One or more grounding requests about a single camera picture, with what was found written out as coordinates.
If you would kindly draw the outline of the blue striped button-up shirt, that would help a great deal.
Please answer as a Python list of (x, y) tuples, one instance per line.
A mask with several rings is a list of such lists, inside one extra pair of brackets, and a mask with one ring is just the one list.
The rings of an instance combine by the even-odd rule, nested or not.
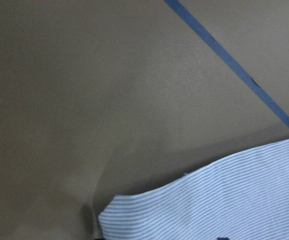
[(107, 240), (289, 240), (289, 139), (116, 195), (98, 220)]

